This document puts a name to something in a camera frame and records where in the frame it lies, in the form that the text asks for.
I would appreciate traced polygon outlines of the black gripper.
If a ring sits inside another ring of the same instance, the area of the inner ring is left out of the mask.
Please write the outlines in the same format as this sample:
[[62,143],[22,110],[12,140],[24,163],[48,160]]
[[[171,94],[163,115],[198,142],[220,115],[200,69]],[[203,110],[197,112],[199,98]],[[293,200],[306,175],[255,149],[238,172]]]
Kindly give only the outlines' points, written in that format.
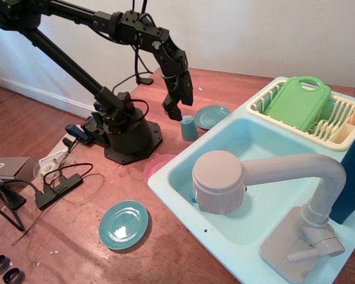
[[167,85],[167,96],[162,107],[171,120],[181,120],[179,101],[184,105],[193,105],[193,86],[188,60],[186,53],[172,41],[169,30],[160,28],[157,35],[159,38],[151,42],[151,51],[159,63],[162,78]]

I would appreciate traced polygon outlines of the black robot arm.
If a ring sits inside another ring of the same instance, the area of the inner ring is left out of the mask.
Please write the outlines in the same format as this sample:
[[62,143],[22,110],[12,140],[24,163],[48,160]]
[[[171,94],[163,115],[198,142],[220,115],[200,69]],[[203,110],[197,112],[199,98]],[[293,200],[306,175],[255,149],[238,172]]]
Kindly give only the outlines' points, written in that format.
[[85,133],[104,148],[107,159],[129,164],[148,158],[162,142],[160,127],[147,121],[127,92],[100,85],[40,30],[43,15],[56,15],[88,26],[110,41],[153,54],[167,87],[162,105],[171,120],[181,121],[179,104],[193,104],[193,86],[186,53],[172,41],[169,31],[158,27],[145,11],[107,14],[65,1],[0,1],[0,28],[16,31],[87,89],[100,104],[83,125]]

